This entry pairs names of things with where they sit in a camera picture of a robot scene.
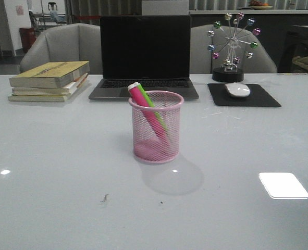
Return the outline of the pink highlighter pen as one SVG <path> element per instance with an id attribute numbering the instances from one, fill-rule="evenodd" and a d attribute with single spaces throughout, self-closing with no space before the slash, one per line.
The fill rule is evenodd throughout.
<path id="1" fill-rule="evenodd" d="M 139 82 L 130 84 L 128 86 L 128 91 L 138 106 L 142 106 L 144 108 L 154 108 L 154 104 Z M 160 114 L 156 111 L 150 111 L 148 109 L 143 109 L 142 112 L 158 138 L 162 142 L 167 142 L 167 127 Z"/>

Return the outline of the pink mesh pen holder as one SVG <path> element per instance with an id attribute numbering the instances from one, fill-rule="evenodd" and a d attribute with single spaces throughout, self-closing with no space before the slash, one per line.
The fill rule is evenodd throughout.
<path id="1" fill-rule="evenodd" d="M 153 164 L 174 160 L 179 153 L 180 109 L 184 98 L 169 91 L 147 91 L 153 106 L 139 105 L 129 98 L 132 108 L 133 153 Z"/>

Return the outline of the dark grey laptop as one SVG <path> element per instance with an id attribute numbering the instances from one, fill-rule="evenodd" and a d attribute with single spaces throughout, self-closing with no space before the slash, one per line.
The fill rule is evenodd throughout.
<path id="1" fill-rule="evenodd" d="M 190 80 L 191 17 L 105 16 L 101 18 L 102 79 L 91 101 L 126 101 L 127 87 L 199 98 Z"/>

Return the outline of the white computer mouse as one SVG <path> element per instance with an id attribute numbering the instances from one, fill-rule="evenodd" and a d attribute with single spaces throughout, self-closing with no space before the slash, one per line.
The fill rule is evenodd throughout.
<path id="1" fill-rule="evenodd" d="M 231 97 L 248 97 L 251 93 L 249 87 L 246 84 L 242 83 L 226 83 L 225 89 L 229 96 Z"/>

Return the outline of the ferris wheel desk toy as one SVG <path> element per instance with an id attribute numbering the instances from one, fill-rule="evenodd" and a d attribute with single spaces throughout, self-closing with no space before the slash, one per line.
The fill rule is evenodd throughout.
<path id="1" fill-rule="evenodd" d="M 241 82 L 244 79 L 243 70 L 238 68 L 242 58 L 236 54 L 236 50 L 241 47 L 241 43 L 247 44 L 251 49 L 256 49 L 259 45 L 257 41 L 247 42 L 244 40 L 249 35 L 258 36 L 261 33 L 260 28 L 255 28 L 252 32 L 242 35 L 246 28 L 238 28 L 240 21 L 244 18 L 244 13 L 239 12 L 235 15 L 226 13 L 224 19 L 228 21 L 229 32 L 227 33 L 220 21 L 213 24 L 213 29 L 207 32 L 208 37 L 213 38 L 216 31 L 220 30 L 224 36 L 224 41 L 218 45 L 210 44 L 207 50 L 211 53 L 214 60 L 222 59 L 220 67 L 213 69 L 212 79 L 219 82 Z"/>

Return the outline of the middle cream book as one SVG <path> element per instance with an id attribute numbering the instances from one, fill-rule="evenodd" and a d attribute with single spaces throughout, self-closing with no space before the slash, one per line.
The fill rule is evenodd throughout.
<path id="1" fill-rule="evenodd" d="M 70 82 L 62 88 L 14 87 L 13 95 L 72 95 L 87 80 L 88 73 Z"/>

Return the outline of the cream book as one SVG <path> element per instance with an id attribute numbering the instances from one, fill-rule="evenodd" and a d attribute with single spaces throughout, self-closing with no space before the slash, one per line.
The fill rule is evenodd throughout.
<path id="1" fill-rule="evenodd" d="M 72 95 L 87 80 L 88 73 L 70 82 L 62 88 L 14 87 L 13 95 Z"/>
<path id="2" fill-rule="evenodd" d="M 70 99 L 71 96 L 73 96 L 73 94 L 72 95 L 13 95 L 11 94 L 8 96 L 8 100 L 12 102 L 64 102 Z"/>

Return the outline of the black mouse pad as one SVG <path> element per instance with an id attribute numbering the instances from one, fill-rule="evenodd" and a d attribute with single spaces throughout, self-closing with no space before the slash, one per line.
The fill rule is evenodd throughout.
<path id="1" fill-rule="evenodd" d="M 260 85 L 247 84 L 249 96 L 234 97 L 228 94 L 223 83 L 209 83 L 209 91 L 217 106 L 234 107 L 281 107 L 281 105 Z"/>

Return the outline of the top yellow book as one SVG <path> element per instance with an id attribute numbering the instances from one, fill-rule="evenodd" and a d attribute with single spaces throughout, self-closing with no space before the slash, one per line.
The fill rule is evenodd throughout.
<path id="1" fill-rule="evenodd" d="M 48 62 L 9 79 L 16 88 L 62 88 L 90 71 L 88 61 Z"/>

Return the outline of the white box behind laptop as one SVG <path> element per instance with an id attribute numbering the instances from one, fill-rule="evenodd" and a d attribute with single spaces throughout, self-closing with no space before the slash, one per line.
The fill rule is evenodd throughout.
<path id="1" fill-rule="evenodd" d="M 145 16 L 189 14 L 189 1 L 142 1 L 141 6 Z"/>

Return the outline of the bottom cream book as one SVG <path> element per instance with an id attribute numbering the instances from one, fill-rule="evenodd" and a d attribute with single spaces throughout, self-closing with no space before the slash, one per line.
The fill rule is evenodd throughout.
<path id="1" fill-rule="evenodd" d="M 11 94 L 8 96 L 8 100 L 12 102 L 64 102 L 70 99 L 71 96 L 73 96 L 73 94 L 72 95 L 13 95 Z"/>

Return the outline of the red trash bin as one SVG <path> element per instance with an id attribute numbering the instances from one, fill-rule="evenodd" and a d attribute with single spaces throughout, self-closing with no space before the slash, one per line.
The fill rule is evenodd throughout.
<path id="1" fill-rule="evenodd" d="M 19 28 L 23 52 L 26 53 L 36 40 L 35 30 L 32 27 Z"/>

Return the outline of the fruit bowl on counter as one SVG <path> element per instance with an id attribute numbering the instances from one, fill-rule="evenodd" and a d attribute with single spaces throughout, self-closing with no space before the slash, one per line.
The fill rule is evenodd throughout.
<path id="1" fill-rule="evenodd" d="M 249 7 L 254 9 L 254 10 L 272 9 L 272 5 L 269 5 L 268 3 L 264 3 L 262 1 L 257 1 L 257 0 L 250 0 L 249 1 Z"/>

